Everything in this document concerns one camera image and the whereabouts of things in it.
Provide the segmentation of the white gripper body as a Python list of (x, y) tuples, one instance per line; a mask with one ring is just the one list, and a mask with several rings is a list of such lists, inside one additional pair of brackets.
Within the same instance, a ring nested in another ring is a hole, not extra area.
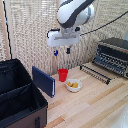
[(80, 32), (71, 29), (51, 29), (47, 33), (47, 45), (50, 47), (72, 45), (80, 40)]

